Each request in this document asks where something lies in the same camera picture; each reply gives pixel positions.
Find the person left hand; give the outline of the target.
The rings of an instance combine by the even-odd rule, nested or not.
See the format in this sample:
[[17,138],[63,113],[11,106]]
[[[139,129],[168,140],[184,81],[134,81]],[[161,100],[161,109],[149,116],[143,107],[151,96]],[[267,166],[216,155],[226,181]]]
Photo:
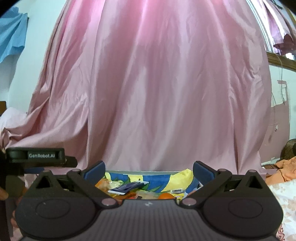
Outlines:
[[9,197],[8,192],[0,187],[0,201],[4,201]]

